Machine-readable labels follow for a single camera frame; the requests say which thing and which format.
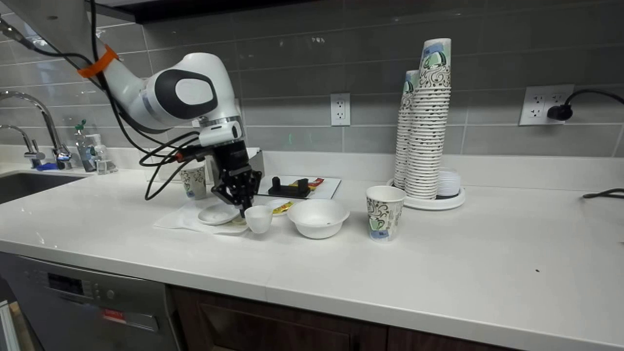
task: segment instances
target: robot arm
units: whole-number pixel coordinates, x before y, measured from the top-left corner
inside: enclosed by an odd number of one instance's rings
[[[56,51],[93,57],[85,1],[3,2]],[[0,22],[0,29],[5,35],[29,44],[6,23]],[[101,57],[106,47],[96,41]],[[78,69],[90,65],[78,57],[66,59]],[[248,164],[232,83],[218,57],[205,53],[188,54],[173,67],[146,81],[133,75],[118,60],[113,60],[103,73],[115,101],[126,112],[122,117],[142,132],[158,134],[197,117],[207,117],[208,126],[200,131],[199,145],[181,149],[176,158],[183,162],[213,156],[220,176],[215,180],[212,192],[235,204],[241,213],[251,206],[253,194],[260,186],[261,174]]]

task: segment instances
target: chrome faucet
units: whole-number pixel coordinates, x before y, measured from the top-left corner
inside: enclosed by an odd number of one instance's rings
[[[24,157],[31,160],[32,168],[41,166],[41,160],[45,159],[46,155],[43,152],[39,152],[39,147],[34,139],[31,140],[28,137],[28,134],[26,134],[26,132],[24,132],[21,128],[10,124],[0,124],[0,129],[13,129],[22,133],[24,143],[26,144],[26,148],[28,148],[28,152],[24,154]]]
[[[67,149],[67,146],[61,143],[61,140],[59,139],[59,135],[56,132],[56,127],[54,126],[54,122],[52,121],[52,116],[50,115],[50,111],[48,111],[47,107],[41,101],[37,100],[33,96],[30,96],[29,94],[25,94],[19,91],[8,91],[8,90],[0,91],[0,101],[4,99],[9,99],[10,97],[16,97],[18,99],[29,101],[41,111],[41,114],[43,115],[43,119],[46,122],[47,131],[48,133],[50,133],[50,138],[52,139],[52,145],[54,146],[54,148],[52,149],[52,152],[54,153],[54,160],[56,161],[56,166],[59,169],[71,169],[72,165],[69,163],[69,161],[72,158],[72,154],[71,152],[69,152],[69,149]]]

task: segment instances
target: wooden cabinet door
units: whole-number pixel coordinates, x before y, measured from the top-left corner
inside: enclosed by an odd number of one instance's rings
[[[385,351],[387,328],[174,288],[189,351]]]
[[[388,328],[388,351],[513,351],[505,347],[480,344],[408,329]]]

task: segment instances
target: sink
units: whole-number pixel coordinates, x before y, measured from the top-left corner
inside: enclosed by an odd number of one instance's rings
[[[74,175],[9,172],[0,174],[0,204],[20,197],[75,182],[84,177]]]

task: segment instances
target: orange strap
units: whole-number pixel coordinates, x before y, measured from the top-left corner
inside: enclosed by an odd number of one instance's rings
[[[115,51],[113,51],[113,49],[109,48],[108,45],[105,45],[105,47],[106,52],[104,53],[104,55],[91,66],[79,69],[78,74],[80,74],[84,78],[91,78],[106,69],[106,67],[109,66],[110,62],[113,61],[113,59],[119,59],[119,56],[115,53]]]

